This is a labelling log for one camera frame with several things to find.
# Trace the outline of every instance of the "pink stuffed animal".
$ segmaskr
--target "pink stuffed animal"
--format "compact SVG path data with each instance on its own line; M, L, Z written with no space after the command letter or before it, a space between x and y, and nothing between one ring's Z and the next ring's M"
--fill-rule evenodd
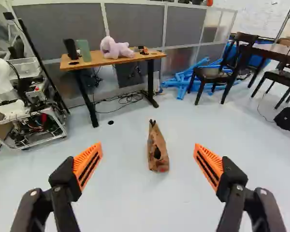
M129 43L115 43L115 40L111 36L105 36L102 39L100 49L106 59L117 59L120 56L134 57L134 52L129 49Z

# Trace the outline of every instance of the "green folder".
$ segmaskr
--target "green folder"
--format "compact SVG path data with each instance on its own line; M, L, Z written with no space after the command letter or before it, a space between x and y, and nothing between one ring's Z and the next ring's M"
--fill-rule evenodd
M78 49L81 50L84 62L91 62L91 54L87 40L76 40Z

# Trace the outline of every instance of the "red component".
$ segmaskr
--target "red component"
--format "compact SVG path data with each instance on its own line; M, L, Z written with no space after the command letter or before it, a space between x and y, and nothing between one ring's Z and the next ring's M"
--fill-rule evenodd
M44 123L46 122L46 120L47 120L47 114L42 113L42 115L41 115L42 125L44 125Z
M212 6L214 3L214 0L207 0L207 6Z

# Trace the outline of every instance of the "whiteboard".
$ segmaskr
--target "whiteboard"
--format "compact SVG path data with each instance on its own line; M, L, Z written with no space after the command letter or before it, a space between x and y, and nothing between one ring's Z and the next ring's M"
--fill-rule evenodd
M290 9L290 0L214 0L213 6L238 11L232 33L276 38Z

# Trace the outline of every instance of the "wooden desk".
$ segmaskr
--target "wooden desk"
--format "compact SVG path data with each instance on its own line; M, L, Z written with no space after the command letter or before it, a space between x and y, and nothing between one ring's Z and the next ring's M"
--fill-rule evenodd
M277 60L277 61L284 63L285 65L290 64L290 52L289 52L289 50L290 50L290 46L285 46L285 45L277 44L277 43L253 45L253 47L250 50L248 50L247 52L252 54L252 55L261 56L261 57L263 57L263 59L262 59L260 65L257 67L253 77L251 78L251 80L248 84L248 88L250 88L252 86L252 84L254 83L254 81L256 80L257 75L259 74L266 59Z
M63 71L72 71L78 87L82 93L86 106L90 113L90 118L93 127L98 127L98 120L96 116L96 112L92 102L90 101L88 95L86 94L85 87L83 86L80 74L82 69L103 66L103 65L111 65L111 64L122 64L129 63L135 61L143 61L147 60L147 72L148 72L148 90L147 92L142 91L148 101L155 107L158 108L159 105L153 99L154 95L154 60L165 57L166 54L159 51L149 51L148 55L141 55L138 52L134 53L134 58L118 58L118 59L105 59L103 57L102 52L99 51L91 51L91 62L84 62L83 58L79 58L78 60L71 60L67 54L63 54L61 56L60 69Z

